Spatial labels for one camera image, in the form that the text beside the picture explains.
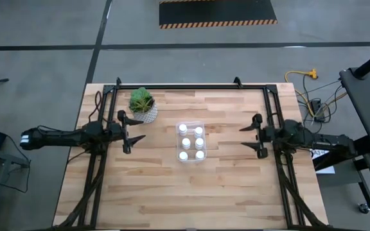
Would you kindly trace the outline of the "succulent in white patterned pot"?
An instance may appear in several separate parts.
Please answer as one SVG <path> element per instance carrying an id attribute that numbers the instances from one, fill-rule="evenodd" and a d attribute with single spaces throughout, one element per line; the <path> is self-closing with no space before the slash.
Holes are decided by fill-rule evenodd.
<path id="1" fill-rule="evenodd" d="M 157 105 L 154 97 L 144 87 L 131 92 L 128 105 L 135 120 L 152 123 L 157 117 Z"/>

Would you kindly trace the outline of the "black aluminium table frame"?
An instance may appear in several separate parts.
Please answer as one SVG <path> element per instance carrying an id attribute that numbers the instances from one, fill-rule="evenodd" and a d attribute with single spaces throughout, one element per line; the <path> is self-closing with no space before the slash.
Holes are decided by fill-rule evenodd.
<path id="1" fill-rule="evenodd" d="M 157 105 L 152 123 L 131 126 L 146 135 L 130 154 L 121 142 L 90 157 L 73 148 L 65 168 L 55 230 L 277 230 L 327 227 L 310 152 L 274 151 L 259 159 L 242 142 L 254 114 L 263 126 L 301 120 L 290 83 L 148 84 Z M 202 121 L 207 157 L 177 159 L 176 124 Z"/>

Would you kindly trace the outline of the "clear plastic basket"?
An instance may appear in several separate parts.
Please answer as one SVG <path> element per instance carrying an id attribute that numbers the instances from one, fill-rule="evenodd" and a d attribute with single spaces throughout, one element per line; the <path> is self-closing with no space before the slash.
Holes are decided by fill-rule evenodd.
<path id="1" fill-rule="evenodd" d="M 178 127 L 179 127 L 180 124 L 185 124 L 188 127 L 188 133 L 187 133 L 186 136 L 180 136 L 179 135 Z M 201 150 L 197 150 L 195 148 L 196 138 L 194 136 L 194 129 L 198 126 L 200 126 L 204 129 L 204 134 L 202 136 L 202 138 L 204 140 L 204 147 Z M 180 161 L 179 160 L 179 162 L 182 162 L 182 163 L 198 163 L 198 162 L 202 162 L 203 160 L 205 160 L 206 157 L 207 157 L 207 140 L 206 140 L 206 130 L 205 130 L 204 123 L 202 121 L 182 121 L 182 122 L 177 123 L 175 128 L 176 128 L 176 142 L 177 142 L 177 151 L 176 151 L 177 159 L 179 160 L 179 153 L 182 152 L 182 151 L 185 151 L 188 154 L 188 159 L 186 161 Z M 185 149 L 182 148 L 183 138 L 188 138 L 191 141 L 190 149 L 185 150 Z M 196 154 L 197 151 L 203 151 L 204 152 L 205 158 L 203 160 L 197 160 L 195 158 L 195 154 Z"/>

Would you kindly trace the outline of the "white paper sheet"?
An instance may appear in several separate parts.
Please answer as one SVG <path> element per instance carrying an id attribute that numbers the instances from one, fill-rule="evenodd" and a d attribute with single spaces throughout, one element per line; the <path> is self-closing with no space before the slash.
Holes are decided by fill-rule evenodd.
<path id="1" fill-rule="evenodd" d="M 321 157 L 321 156 L 327 154 L 328 151 L 310 149 L 310 153 L 311 153 L 312 159 L 315 159 L 315 158 L 318 158 L 318 157 Z M 335 174 L 335 168 L 333 166 L 326 167 L 324 169 L 316 171 L 316 174 L 317 175 L 334 175 Z"/>

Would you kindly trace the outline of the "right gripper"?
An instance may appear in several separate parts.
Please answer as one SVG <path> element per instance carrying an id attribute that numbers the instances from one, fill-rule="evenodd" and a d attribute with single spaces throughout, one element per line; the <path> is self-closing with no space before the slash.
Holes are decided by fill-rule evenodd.
<path id="1" fill-rule="evenodd" d="M 261 127 L 263 118 L 261 114 L 255 114 L 252 118 L 252 124 L 248 127 L 241 128 L 241 132 L 257 130 L 257 142 L 242 142 L 242 145 L 252 148 L 256 151 L 259 159 L 268 157 L 268 149 L 264 146 L 264 142 L 274 142 L 277 137 L 279 130 L 274 126 Z"/>

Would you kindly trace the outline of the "black power strip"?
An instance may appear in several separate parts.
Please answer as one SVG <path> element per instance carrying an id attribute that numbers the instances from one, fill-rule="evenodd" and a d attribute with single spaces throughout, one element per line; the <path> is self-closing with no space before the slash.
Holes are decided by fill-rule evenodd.
<path id="1" fill-rule="evenodd" d="M 310 102 L 311 111 L 313 112 L 313 120 L 316 122 L 325 122 L 325 115 L 322 109 L 322 103 L 319 99 L 313 99 Z"/>

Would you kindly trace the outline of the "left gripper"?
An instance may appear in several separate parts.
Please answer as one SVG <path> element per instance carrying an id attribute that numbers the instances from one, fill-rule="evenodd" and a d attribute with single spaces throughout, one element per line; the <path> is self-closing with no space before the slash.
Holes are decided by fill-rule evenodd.
<path id="1" fill-rule="evenodd" d="M 143 121 L 138 121 L 134 119 L 129 119 L 124 110 L 119 110 L 117 113 L 117 122 L 111 122 L 109 127 L 110 140 L 113 141 L 123 141 L 123 152 L 125 154 L 131 153 L 131 146 L 145 138 L 146 135 L 140 135 L 137 137 L 128 138 L 127 125 L 134 126 L 138 124 L 143 124 Z"/>

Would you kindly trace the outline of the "black mat hazard stripes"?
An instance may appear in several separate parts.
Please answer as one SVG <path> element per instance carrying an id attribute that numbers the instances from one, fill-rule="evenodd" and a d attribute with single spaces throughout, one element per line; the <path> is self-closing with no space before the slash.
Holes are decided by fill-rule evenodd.
<path id="1" fill-rule="evenodd" d="M 162 30 L 277 23 L 270 0 L 167 0 L 159 3 Z"/>

